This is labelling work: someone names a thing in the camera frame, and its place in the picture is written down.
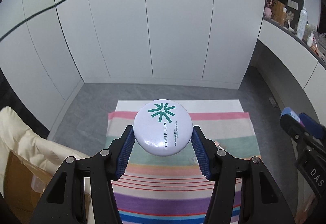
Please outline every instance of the gray floor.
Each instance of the gray floor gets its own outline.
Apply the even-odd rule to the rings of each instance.
[[[256,68],[249,67],[239,90],[193,86],[133,84],[85,84],[69,107],[54,141],[88,155],[94,155],[105,144],[108,113],[118,100],[204,100],[239,99],[249,112],[262,160],[269,169],[292,212],[298,202],[298,176],[290,137],[280,128],[280,109]]]

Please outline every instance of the teal logo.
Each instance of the teal logo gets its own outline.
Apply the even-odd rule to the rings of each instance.
[[[171,115],[171,116],[174,116],[174,113],[171,113],[169,110],[175,108],[175,106],[170,106],[170,107],[168,107],[168,104],[165,104],[165,105],[164,105],[164,109],[163,109],[163,103],[161,103],[160,105],[159,105],[159,104],[155,104],[155,106],[156,106],[157,108],[154,108],[154,109],[150,109],[150,110],[148,110],[149,113],[151,113],[151,112],[156,112],[156,113],[152,114],[151,117],[155,117],[155,116],[157,116],[157,115],[160,115],[160,117],[159,117],[159,122],[161,123],[163,116],[165,116],[166,120],[167,120],[169,123],[172,123],[171,119],[169,118],[169,116],[168,116],[167,114],[169,114],[169,115]]]

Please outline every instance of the white compact case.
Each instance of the white compact case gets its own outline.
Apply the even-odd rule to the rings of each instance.
[[[192,129],[187,110],[165,99],[144,105],[134,120],[138,144],[156,156],[171,156],[180,152],[190,141]]]

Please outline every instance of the cream fabric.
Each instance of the cream fabric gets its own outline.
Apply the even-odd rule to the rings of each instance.
[[[11,107],[0,111],[0,191],[2,195],[8,156],[12,151],[43,183],[48,184],[68,156],[84,159],[89,156],[58,143],[42,139],[26,125]],[[85,193],[91,194],[90,180],[85,179]],[[95,223],[92,203],[88,223]]]

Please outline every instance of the metal screw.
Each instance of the metal screw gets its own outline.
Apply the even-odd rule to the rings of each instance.
[[[217,151],[217,155],[219,155],[219,156],[225,156],[226,155],[226,152],[224,150],[218,150]]]
[[[74,157],[70,156],[66,159],[66,163],[72,163],[75,160]]]
[[[109,150],[101,150],[100,154],[102,156],[106,156],[106,155],[109,155],[110,151]]]
[[[252,157],[252,161],[254,163],[260,163],[260,159],[258,157],[256,157],[256,156]]]

